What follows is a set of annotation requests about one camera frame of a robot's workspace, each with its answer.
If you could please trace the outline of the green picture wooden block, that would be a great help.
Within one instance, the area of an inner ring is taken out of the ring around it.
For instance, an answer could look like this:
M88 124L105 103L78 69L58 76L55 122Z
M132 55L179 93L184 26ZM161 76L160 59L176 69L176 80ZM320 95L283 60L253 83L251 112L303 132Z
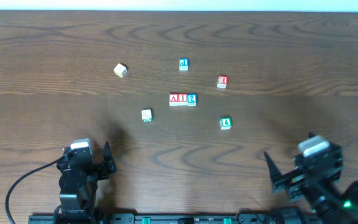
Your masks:
M143 122L151 122L153 120L152 110L151 109L142 110L141 117L142 117Z

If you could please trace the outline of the red letter A block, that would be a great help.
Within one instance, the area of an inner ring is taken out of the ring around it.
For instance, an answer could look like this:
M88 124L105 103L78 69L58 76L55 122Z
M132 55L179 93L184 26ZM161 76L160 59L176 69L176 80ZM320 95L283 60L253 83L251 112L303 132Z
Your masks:
M169 94L169 106L178 106L178 94Z

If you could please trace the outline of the red letter I block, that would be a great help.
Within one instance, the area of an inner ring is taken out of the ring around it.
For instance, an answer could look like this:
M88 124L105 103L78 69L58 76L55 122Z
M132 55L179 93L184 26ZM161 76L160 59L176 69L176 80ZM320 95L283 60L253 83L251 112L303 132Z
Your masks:
M178 106L186 106L188 104L188 94L179 93L178 94Z

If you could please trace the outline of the blue number 2 block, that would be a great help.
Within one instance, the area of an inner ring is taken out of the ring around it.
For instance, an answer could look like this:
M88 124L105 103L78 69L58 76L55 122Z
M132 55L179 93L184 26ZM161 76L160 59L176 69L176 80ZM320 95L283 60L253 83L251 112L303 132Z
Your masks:
M197 95L187 94L187 106L196 106L196 104L197 104Z

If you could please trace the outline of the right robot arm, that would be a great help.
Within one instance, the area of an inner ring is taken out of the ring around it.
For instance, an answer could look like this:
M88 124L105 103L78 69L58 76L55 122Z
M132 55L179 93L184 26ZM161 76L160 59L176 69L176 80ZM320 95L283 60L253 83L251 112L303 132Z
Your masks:
M341 147L318 138L299 143L294 170L282 174L267 152L272 190L284 190L288 199L304 198L323 223L358 222L358 180L341 193L334 186L343 169Z

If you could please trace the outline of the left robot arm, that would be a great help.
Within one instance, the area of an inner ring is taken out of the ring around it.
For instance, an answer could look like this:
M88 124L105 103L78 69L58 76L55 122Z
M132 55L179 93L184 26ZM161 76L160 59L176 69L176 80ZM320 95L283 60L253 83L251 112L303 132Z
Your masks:
M59 179L60 210L55 223L109 223L111 216L96 208L98 181L116 172L109 143L104 144L103 161L93 162L90 140L78 139L63 150L57 162L62 173Z

